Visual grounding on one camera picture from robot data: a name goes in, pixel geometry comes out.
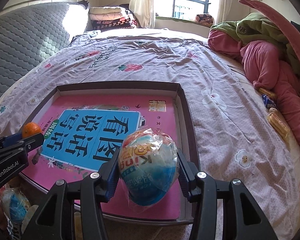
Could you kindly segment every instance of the strawberry print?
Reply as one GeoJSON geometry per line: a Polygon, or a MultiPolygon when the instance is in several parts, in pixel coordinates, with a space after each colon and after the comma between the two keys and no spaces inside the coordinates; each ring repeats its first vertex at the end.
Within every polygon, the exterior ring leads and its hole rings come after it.
{"type": "Polygon", "coordinates": [[[75,58],[75,61],[78,61],[79,59],[83,59],[83,58],[87,58],[87,57],[92,57],[92,56],[95,56],[98,54],[100,54],[100,51],[98,51],[98,50],[90,51],[86,54],[82,54],[79,57],[75,58]]]}
{"type": "Polygon", "coordinates": [[[143,69],[143,66],[137,65],[137,64],[127,64],[127,65],[121,65],[120,67],[118,67],[118,70],[125,71],[125,72],[137,71],[140,69],[143,69]]]}
{"type": "Polygon", "coordinates": [[[186,57],[198,58],[193,52],[189,51],[186,57]]]}

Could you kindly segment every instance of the pink clothing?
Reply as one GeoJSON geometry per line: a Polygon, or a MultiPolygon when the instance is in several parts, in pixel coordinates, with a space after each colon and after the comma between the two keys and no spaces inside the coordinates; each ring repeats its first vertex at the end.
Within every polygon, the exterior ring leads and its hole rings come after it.
{"type": "Polygon", "coordinates": [[[214,51],[233,58],[240,63],[242,62],[240,55],[242,44],[240,41],[235,41],[228,34],[217,30],[210,31],[208,45],[214,51]]]}
{"type": "Polygon", "coordinates": [[[279,49],[266,41],[253,41],[240,53],[246,77],[253,87],[274,88],[279,76],[279,49]]]}
{"type": "MultiPolygon", "coordinates": [[[[228,34],[212,31],[208,44],[213,50],[238,59],[238,43],[228,34]]],[[[240,49],[240,56],[246,77],[254,88],[262,87],[277,94],[278,109],[300,144],[300,80],[291,66],[280,60],[279,49],[266,41],[250,42],[240,49]]]]}

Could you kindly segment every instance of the folded blanket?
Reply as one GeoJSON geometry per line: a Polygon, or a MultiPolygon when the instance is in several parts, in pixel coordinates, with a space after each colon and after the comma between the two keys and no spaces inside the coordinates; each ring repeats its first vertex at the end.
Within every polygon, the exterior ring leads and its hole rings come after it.
{"type": "Polygon", "coordinates": [[[135,28],[137,28],[135,24],[125,23],[125,24],[122,24],[119,26],[106,27],[106,28],[103,28],[101,31],[105,32],[105,31],[115,30],[115,29],[135,29],[135,28]]]}
{"type": "Polygon", "coordinates": [[[122,25],[124,24],[129,24],[130,25],[130,19],[126,18],[120,18],[117,20],[113,21],[92,21],[92,27],[94,30],[102,30],[104,28],[109,28],[109,27],[114,27],[114,26],[120,26],[123,27],[122,25]]]}
{"type": "Polygon", "coordinates": [[[91,7],[89,10],[90,14],[108,14],[116,12],[125,12],[123,7],[91,7]]]}
{"type": "Polygon", "coordinates": [[[290,45],[287,37],[267,17],[261,13],[251,13],[238,22],[222,22],[212,26],[211,30],[227,33],[236,41],[247,45],[252,41],[267,41],[275,45],[282,54],[282,59],[287,61],[295,74],[300,77],[300,61],[290,45]]]}
{"type": "Polygon", "coordinates": [[[108,21],[108,20],[116,20],[120,18],[128,18],[128,15],[125,11],[118,13],[106,13],[106,14],[90,14],[90,20],[92,21],[108,21]]]}

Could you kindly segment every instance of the white flower print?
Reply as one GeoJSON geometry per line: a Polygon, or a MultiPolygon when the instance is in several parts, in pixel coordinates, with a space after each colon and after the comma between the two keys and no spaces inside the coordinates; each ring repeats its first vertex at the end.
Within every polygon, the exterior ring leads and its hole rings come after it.
{"type": "Polygon", "coordinates": [[[54,160],[54,156],[52,157],[52,159],[49,158],[49,162],[48,162],[49,168],[50,168],[50,167],[53,168],[53,163],[54,163],[55,161],[56,161],[56,160],[54,160]]]}
{"type": "Polygon", "coordinates": [[[236,154],[235,159],[244,168],[248,168],[251,165],[251,156],[249,153],[247,153],[247,151],[245,149],[240,150],[236,154]]]}
{"type": "Polygon", "coordinates": [[[29,100],[29,104],[31,106],[35,106],[38,102],[39,102],[39,99],[36,96],[31,97],[31,99],[29,100]]]}
{"type": "Polygon", "coordinates": [[[226,111],[227,106],[214,89],[202,89],[201,94],[203,95],[202,103],[206,108],[217,108],[223,119],[228,118],[228,112],[226,111]]]}

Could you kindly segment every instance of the plastic-wrapped egg toy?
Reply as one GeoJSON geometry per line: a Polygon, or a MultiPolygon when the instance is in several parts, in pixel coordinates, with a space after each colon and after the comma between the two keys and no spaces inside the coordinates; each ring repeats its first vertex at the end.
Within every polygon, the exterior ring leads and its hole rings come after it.
{"type": "Polygon", "coordinates": [[[18,188],[7,188],[1,193],[1,203],[4,213],[12,223],[22,224],[30,208],[28,199],[18,188]]]}
{"type": "Polygon", "coordinates": [[[160,201],[179,175],[174,141],[151,128],[135,131],[124,140],[118,165],[129,198],[140,206],[160,201]]]}

